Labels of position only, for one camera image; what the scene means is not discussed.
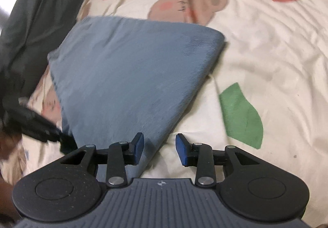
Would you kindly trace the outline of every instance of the metal rivet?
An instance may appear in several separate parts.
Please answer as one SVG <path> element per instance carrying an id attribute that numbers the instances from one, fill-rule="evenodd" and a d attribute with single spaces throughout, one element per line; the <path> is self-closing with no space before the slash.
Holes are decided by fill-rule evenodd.
<path id="1" fill-rule="evenodd" d="M 200 178 L 198 179 L 198 182 L 199 182 L 201 185 L 210 185 L 210 184 L 214 183 L 214 180 L 213 180 L 213 178 L 211 178 L 211 177 L 207 177 L 207 176 L 205 176 L 205 177 L 200 177 Z"/>
<path id="2" fill-rule="evenodd" d="M 108 179 L 108 183 L 111 185 L 120 185 L 124 183 L 124 179 L 119 176 L 114 176 Z"/>

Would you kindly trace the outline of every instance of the bedsheet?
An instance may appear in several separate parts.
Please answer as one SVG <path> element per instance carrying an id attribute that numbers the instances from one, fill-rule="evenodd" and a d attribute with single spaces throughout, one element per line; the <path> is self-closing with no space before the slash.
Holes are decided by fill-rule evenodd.
<path id="1" fill-rule="evenodd" d="M 78 18 L 88 15 L 195 22 L 226 37 L 219 63 L 143 177 L 195 177 L 175 151 L 178 132 L 213 149 L 234 144 L 302 178 L 311 192 L 304 220 L 328 222 L 328 0 L 85 0 Z M 49 73 L 30 106 L 60 123 Z M 56 158 L 56 148 L 29 153 L 26 173 Z"/>

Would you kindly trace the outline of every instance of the logo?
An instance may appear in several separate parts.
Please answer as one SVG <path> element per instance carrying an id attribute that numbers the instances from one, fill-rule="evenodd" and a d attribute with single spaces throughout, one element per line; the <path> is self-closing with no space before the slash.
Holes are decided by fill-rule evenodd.
<path id="1" fill-rule="evenodd" d="M 164 186 L 164 185 L 166 185 L 166 182 L 164 182 L 164 181 L 160 181 L 160 182 L 158 182 L 157 183 L 159 186 Z"/>

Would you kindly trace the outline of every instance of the blue tip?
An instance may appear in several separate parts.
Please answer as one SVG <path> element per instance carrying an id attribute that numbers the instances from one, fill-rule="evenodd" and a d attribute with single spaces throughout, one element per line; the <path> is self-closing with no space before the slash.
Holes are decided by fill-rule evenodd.
<path id="1" fill-rule="evenodd" d="M 144 136 L 143 134 L 140 135 L 139 139 L 138 139 L 138 142 L 136 144 L 136 154 L 135 154 L 135 157 L 136 157 L 136 160 L 135 160 L 135 164 L 139 164 L 139 161 L 140 161 L 140 158 L 141 158 L 141 155 L 142 155 L 142 151 L 144 149 L 144 145 L 145 145 L 145 139 L 144 139 Z"/>
<path id="2" fill-rule="evenodd" d="M 186 150 L 185 145 L 183 144 L 182 139 L 180 138 L 180 136 L 178 134 L 175 137 L 175 149 L 178 152 L 178 155 L 179 155 L 182 165 L 186 166 L 187 165 L 187 150 Z"/>

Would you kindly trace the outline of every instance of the bear print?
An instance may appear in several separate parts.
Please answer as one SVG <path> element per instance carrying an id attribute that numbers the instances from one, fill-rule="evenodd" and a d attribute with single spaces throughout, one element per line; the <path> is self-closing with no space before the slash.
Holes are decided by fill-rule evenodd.
<path id="1" fill-rule="evenodd" d="M 223 10 L 228 0 L 158 0 L 150 9 L 148 19 L 207 25 L 215 12 Z"/>
<path id="2" fill-rule="evenodd" d="M 55 125 L 61 121 L 61 108 L 53 85 L 42 102 L 41 115 Z"/>

